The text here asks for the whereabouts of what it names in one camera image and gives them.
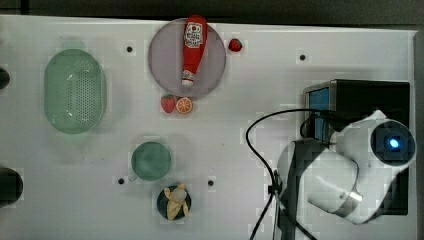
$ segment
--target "screen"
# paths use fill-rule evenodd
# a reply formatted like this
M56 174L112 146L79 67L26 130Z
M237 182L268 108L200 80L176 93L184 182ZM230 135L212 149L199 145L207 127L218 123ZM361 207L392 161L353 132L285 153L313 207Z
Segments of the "screen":
M309 107L320 110L330 110L330 89L322 88L309 93ZM323 119L315 119L315 138L319 140L328 140L328 129L324 125Z

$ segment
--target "ketchup bottle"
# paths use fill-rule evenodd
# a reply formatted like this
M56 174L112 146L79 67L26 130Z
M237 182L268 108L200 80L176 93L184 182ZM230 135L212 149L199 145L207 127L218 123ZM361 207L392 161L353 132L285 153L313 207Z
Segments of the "ketchup bottle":
M199 15L190 16L184 26L183 86L191 87L193 85L207 38L208 25L206 20Z

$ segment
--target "bottle label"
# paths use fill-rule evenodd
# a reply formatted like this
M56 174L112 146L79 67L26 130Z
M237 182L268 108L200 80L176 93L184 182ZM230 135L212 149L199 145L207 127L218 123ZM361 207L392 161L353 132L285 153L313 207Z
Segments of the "bottle label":
M184 34L184 44L189 48L199 48L203 43L203 27L200 23L189 22Z

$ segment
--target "blue light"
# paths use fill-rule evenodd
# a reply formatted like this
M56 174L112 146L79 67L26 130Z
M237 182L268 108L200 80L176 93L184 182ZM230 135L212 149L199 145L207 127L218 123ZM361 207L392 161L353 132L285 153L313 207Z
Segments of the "blue light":
M392 148L399 147L399 142L396 139L391 139L389 143L390 143L390 146L392 146Z

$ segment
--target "green bowl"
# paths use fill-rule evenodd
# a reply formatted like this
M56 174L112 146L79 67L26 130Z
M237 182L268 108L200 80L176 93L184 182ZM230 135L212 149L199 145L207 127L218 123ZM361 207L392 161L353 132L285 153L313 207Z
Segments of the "green bowl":
M94 127L106 106L106 81L100 64L87 52L56 54L44 74L44 111L57 130L79 134Z
M131 165L139 178L157 181L171 169L171 154L161 143L145 142L134 151Z

